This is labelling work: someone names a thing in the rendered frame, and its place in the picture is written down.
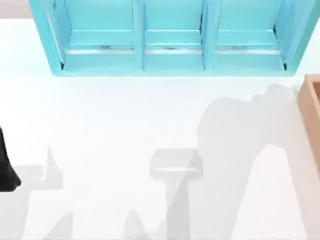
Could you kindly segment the light blue rack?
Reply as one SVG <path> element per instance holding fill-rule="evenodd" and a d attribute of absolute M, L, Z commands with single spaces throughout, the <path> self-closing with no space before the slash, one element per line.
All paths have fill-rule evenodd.
<path fill-rule="evenodd" d="M 320 0 L 28 0 L 55 76 L 292 76 Z"/>

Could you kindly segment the salmon-coloured shallow box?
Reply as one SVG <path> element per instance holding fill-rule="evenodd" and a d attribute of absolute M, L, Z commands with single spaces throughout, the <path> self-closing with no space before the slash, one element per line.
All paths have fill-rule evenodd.
<path fill-rule="evenodd" d="M 320 172 L 320 74 L 306 74 L 297 95 L 317 170 Z"/>

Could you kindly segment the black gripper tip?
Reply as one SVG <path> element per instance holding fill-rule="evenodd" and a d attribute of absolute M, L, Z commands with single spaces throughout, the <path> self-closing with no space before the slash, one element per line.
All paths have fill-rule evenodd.
<path fill-rule="evenodd" d="M 9 160 L 3 130 L 0 127 L 0 193 L 13 192 L 21 184 L 22 181 Z"/>

